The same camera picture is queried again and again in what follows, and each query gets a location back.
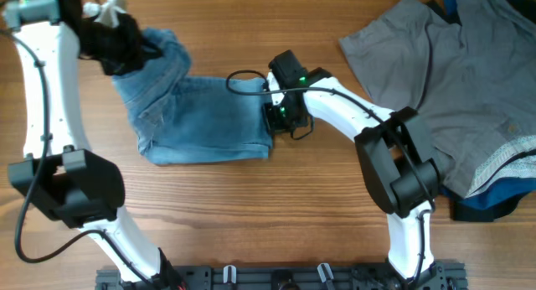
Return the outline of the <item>light blue denim jeans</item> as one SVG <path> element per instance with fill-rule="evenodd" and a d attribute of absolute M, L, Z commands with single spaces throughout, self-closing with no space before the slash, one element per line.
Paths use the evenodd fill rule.
<path fill-rule="evenodd" d="M 192 60 L 173 31 L 147 28 L 143 36 L 162 57 L 113 77 L 112 84 L 144 158 L 169 165 L 268 157 L 273 139 L 263 117 L 261 78 L 190 75 Z"/>

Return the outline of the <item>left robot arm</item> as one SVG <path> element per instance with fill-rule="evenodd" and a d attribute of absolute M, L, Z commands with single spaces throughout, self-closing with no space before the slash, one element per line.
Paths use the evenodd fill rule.
<path fill-rule="evenodd" d="M 122 0 L 4 0 L 1 8 L 2 35 L 16 45 L 23 67 L 23 160 L 8 165 L 23 206 L 91 238 L 116 264 L 114 287 L 185 288 L 129 215 L 121 172 L 92 152 L 80 110 L 79 60 L 97 60 L 107 75 L 124 75 L 162 51 L 142 36 Z"/>

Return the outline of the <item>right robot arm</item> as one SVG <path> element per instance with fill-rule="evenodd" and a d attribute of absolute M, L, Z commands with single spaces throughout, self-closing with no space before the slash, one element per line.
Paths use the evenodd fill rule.
<path fill-rule="evenodd" d="M 353 140 L 366 190 L 387 215 L 391 287 L 420 289 L 436 278 L 430 218 L 442 179 L 436 152 L 416 110 L 364 100 L 327 70 L 307 70 L 287 50 L 269 64 L 263 91 L 270 132 L 293 134 L 327 122 Z"/>

